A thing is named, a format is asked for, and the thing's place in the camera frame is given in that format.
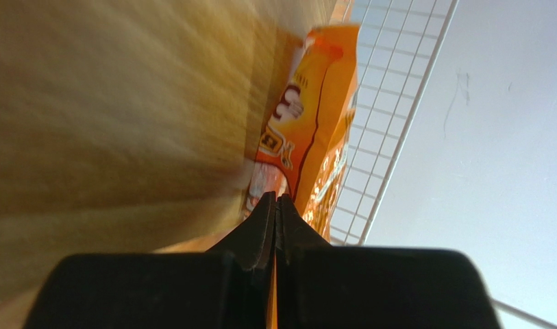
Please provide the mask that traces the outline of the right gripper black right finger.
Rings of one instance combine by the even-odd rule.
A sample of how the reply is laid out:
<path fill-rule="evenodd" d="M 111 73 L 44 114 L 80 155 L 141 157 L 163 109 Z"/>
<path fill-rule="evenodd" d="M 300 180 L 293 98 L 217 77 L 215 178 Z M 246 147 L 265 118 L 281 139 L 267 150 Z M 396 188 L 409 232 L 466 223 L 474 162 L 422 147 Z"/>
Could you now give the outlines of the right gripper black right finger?
<path fill-rule="evenodd" d="M 485 284 L 449 249 L 335 247 L 277 200 L 279 328 L 498 328 Z"/>

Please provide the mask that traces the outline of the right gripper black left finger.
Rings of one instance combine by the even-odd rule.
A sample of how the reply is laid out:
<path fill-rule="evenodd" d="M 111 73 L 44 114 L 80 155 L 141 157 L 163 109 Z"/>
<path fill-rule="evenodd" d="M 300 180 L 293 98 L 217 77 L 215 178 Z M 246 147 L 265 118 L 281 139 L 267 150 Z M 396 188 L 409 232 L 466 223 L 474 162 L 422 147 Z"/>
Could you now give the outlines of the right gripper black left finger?
<path fill-rule="evenodd" d="M 265 328 L 276 195 L 204 252 L 74 254 L 49 274 L 26 328 Z"/>

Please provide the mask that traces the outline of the orange razor bag vertical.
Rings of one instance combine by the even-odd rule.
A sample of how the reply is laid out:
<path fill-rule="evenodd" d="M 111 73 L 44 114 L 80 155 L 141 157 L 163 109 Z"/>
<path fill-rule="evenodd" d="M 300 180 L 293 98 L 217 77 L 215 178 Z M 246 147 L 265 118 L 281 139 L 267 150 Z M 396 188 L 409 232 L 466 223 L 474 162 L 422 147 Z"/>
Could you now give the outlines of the orange razor bag vertical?
<path fill-rule="evenodd" d="M 330 218 L 355 114 L 358 33 L 357 25 L 331 25 L 308 34 L 258 143 L 244 215 L 266 192 L 288 195 L 305 247 L 330 246 Z"/>

